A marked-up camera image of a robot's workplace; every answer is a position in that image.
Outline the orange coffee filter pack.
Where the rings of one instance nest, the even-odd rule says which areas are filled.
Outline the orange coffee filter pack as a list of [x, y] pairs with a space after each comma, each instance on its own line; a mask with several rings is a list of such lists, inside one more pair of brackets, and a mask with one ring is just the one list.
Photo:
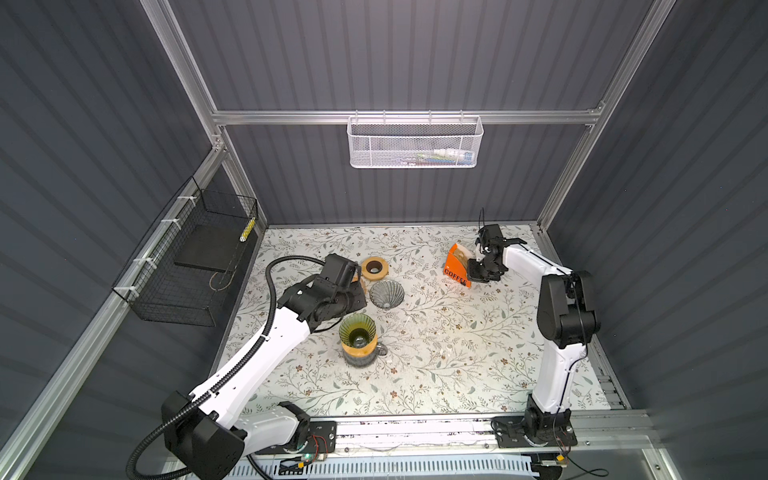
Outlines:
[[454, 243], [446, 256], [443, 273], [462, 286], [470, 288], [472, 282], [468, 275], [468, 265], [469, 261], [475, 258], [476, 253], [473, 250], [460, 243]]

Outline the green glass dripper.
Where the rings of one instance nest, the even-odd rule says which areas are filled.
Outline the green glass dripper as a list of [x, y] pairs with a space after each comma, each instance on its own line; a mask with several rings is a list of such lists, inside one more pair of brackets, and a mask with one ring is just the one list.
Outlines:
[[345, 347], [362, 349], [371, 344], [377, 336], [376, 324], [366, 314], [346, 317], [339, 327], [340, 340]]

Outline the grey glass carafe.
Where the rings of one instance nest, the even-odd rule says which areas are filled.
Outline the grey glass carafe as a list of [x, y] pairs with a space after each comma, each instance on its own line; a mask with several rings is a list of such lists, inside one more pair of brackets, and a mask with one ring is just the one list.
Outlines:
[[378, 344], [377, 353], [374, 356], [367, 358], [350, 358], [343, 351], [343, 358], [345, 362], [355, 368], [364, 368], [372, 364], [377, 358], [385, 357], [389, 353], [388, 347], [382, 344]]

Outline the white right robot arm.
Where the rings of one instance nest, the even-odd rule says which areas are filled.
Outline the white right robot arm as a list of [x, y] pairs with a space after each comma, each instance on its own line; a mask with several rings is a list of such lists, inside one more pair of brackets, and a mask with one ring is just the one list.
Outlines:
[[468, 261], [471, 281], [496, 282], [514, 271], [539, 286], [536, 323], [547, 343], [523, 428], [530, 438], [563, 430], [570, 421], [576, 367], [587, 358], [588, 345], [600, 330], [591, 275], [547, 259], [522, 239], [505, 237], [497, 224], [480, 227], [475, 244], [480, 257]]

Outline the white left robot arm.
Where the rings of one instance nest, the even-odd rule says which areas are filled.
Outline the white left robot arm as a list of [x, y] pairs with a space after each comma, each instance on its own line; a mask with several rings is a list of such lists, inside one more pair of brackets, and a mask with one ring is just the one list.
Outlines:
[[165, 447], [184, 464], [176, 477], [222, 479], [246, 455], [271, 447], [304, 448], [310, 417], [283, 401], [247, 420], [246, 404], [285, 357], [322, 323], [339, 321], [366, 305], [360, 265], [337, 254], [321, 271], [276, 292], [269, 280], [268, 317], [251, 339], [215, 374], [189, 393], [170, 394], [161, 407]]

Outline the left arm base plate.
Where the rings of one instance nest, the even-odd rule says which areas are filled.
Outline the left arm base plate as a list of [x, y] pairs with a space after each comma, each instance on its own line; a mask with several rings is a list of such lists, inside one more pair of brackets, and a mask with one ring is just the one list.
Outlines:
[[301, 423], [293, 437], [284, 445], [276, 446], [279, 453], [313, 456], [334, 453], [338, 437], [338, 423], [329, 420], [310, 420]]

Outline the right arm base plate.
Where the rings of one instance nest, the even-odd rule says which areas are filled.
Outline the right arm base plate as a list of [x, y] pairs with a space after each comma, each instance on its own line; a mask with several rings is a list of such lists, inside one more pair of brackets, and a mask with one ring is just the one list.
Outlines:
[[554, 447], [569, 449], [578, 444], [575, 430], [570, 422], [570, 412], [557, 416], [545, 414], [536, 416], [497, 416], [490, 426], [496, 442], [501, 448]]

